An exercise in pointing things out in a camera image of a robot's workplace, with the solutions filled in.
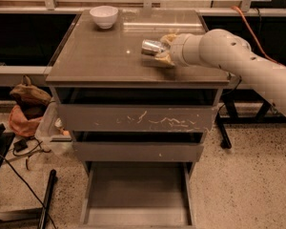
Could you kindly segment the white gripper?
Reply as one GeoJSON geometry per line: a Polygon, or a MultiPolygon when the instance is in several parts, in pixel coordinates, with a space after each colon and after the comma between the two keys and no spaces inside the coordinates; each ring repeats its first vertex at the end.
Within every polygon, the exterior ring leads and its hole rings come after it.
{"type": "Polygon", "coordinates": [[[172,67],[197,65],[200,63],[199,43],[201,39],[201,35],[189,33],[163,35],[160,42],[171,46],[170,55],[158,54],[154,59],[172,67]]]}

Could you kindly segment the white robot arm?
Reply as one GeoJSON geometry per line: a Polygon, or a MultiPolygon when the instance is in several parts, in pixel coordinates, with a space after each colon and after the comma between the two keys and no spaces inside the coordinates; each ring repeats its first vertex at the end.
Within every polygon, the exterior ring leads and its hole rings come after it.
{"type": "Polygon", "coordinates": [[[211,30],[203,35],[169,34],[160,42],[165,50],[156,59],[174,66],[201,65],[237,75],[286,116],[286,67],[256,55],[240,37],[211,30]]]}

